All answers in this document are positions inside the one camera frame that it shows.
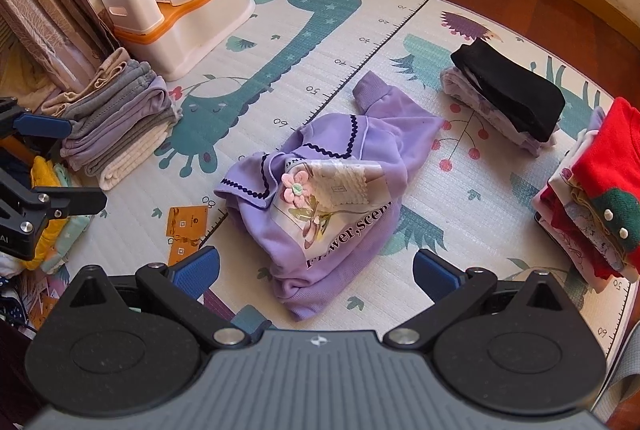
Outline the cream folded blanket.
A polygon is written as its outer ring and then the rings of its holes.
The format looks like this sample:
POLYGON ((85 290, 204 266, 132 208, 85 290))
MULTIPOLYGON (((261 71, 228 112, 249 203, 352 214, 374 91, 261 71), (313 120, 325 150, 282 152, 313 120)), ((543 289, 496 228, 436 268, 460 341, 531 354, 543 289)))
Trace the cream folded blanket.
POLYGON ((164 121, 154 127, 145 127, 140 135, 86 165, 85 176, 87 179, 96 179, 99 187, 104 191, 113 189, 166 141, 173 128, 172 121, 164 121))

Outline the purple sweatshirt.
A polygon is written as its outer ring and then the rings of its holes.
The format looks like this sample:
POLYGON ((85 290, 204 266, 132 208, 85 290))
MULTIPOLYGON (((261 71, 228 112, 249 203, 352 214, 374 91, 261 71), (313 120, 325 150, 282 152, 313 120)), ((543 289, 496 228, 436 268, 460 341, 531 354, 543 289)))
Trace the purple sweatshirt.
POLYGON ((352 97, 356 112, 299 127, 215 189, 268 255, 273 294, 297 321, 320 314, 385 246, 444 124, 373 72, 352 97))

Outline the pink folded garment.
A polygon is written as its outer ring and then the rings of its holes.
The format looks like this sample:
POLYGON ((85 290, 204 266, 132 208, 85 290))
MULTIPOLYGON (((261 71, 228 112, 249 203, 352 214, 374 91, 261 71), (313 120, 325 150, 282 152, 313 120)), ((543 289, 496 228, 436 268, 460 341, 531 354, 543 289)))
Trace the pink folded garment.
POLYGON ((614 271, 603 255, 568 217, 562 203, 549 187, 538 191, 532 199, 532 206, 536 212, 538 224, 561 246, 582 278, 595 291, 602 292, 612 277, 623 277, 622 274, 614 271))

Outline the grey folded garment stack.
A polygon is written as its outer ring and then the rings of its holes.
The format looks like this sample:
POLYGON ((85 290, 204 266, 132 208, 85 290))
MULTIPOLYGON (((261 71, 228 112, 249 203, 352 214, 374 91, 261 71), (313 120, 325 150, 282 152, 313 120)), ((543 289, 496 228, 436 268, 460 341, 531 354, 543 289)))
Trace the grey folded garment stack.
POLYGON ((72 133, 62 142, 60 155, 73 171, 88 176, 102 172, 152 130, 165 137, 181 116, 165 80, 122 47, 100 64, 82 90, 59 93, 41 111, 70 121, 72 133))

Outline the white orange storage box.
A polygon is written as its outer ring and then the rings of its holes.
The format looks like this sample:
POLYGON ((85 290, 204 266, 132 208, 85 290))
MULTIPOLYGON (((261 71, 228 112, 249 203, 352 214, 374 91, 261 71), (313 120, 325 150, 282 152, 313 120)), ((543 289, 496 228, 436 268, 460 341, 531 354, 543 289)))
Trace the white orange storage box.
POLYGON ((115 38, 167 81, 190 72, 250 18, 254 0, 102 0, 115 38))

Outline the red folded sweater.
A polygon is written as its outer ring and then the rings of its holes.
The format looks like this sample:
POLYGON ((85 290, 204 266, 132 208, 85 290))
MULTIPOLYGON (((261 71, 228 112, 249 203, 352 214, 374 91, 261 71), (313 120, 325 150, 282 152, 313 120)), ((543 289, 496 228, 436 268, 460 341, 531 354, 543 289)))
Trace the red folded sweater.
POLYGON ((625 98, 615 98, 572 173, 626 262, 638 266, 639 110, 625 98))

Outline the yellow folded garment pile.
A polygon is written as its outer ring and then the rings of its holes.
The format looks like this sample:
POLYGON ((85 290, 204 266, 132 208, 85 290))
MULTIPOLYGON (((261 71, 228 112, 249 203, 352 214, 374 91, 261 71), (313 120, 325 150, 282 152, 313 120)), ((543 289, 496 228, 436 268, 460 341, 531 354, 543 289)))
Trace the yellow folded garment pile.
MULTIPOLYGON (((35 157, 30 177, 36 186, 75 188, 80 185, 78 178, 63 163, 53 163, 40 156, 35 157)), ((48 220, 36 243, 34 258, 23 261, 21 268, 29 271, 40 268, 43 273, 55 273, 68 261, 70 249, 87 230, 91 220, 91 215, 48 220)))

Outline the white floral folded garment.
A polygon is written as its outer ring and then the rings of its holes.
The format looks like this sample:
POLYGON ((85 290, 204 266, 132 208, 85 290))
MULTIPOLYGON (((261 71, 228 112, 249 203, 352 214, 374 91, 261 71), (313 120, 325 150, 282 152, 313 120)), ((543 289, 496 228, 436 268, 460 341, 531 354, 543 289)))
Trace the white floral folded garment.
POLYGON ((480 95, 459 69, 455 67, 446 68, 440 72, 439 78, 442 90, 447 95, 466 104, 495 130, 505 138, 508 138, 510 142, 527 150, 534 157, 538 157, 544 148, 550 148, 555 145, 556 138, 554 134, 559 130, 559 125, 555 125, 553 133, 547 142, 538 142, 529 133, 518 132, 506 115, 480 95))

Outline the orange paper card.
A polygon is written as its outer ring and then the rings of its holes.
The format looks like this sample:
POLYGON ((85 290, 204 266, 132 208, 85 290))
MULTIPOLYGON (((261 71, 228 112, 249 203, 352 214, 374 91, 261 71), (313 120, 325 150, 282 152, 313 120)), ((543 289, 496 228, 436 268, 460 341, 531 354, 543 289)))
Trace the orange paper card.
POLYGON ((175 265, 198 251, 207 228, 206 205, 169 209, 166 237, 169 241, 168 265, 175 265))

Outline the black folded garment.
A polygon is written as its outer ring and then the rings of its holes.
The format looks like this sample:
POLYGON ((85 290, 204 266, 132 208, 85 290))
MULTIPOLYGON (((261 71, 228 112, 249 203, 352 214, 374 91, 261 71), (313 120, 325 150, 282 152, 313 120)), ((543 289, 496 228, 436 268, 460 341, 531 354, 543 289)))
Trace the black folded garment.
POLYGON ((515 127, 537 142, 548 142, 565 98, 559 87, 504 57, 477 38, 450 55, 454 67, 515 127))

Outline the cartoon foam play mat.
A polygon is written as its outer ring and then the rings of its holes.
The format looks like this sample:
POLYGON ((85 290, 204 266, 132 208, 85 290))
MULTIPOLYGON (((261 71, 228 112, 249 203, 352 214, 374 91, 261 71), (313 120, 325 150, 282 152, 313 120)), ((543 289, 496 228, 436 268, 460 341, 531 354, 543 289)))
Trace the cartoon foam play mat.
POLYGON ((575 302, 605 355, 623 340, 636 289, 615 278, 602 291, 582 280, 565 252, 535 222, 532 206, 596 107, 612 97, 565 61, 485 17, 446 0, 254 0, 250 20, 169 86, 182 111, 171 134, 112 186, 106 208, 74 241, 47 283, 29 297, 58 298, 85 265, 127 275, 167 261, 175 207, 196 212, 196 242, 215 247, 218 276, 208 306, 279 328, 386 332, 428 306, 412 261, 428 249, 457 267, 483 266, 523 280, 551 272, 575 302), (566 106, 555 144, 538 157, 514 146, 474 110, 442 91, 451 54, 489 32, 502 55, 556 86, 566 106), (368 73, 442 119, 402 197, 390 239, 326 308, 296 320, 276 298, 267 254, 228 216, 215 187, 233 164, 265 158, 288 136, 303 154, 363 156, 370 120, 354 97, 368 73))

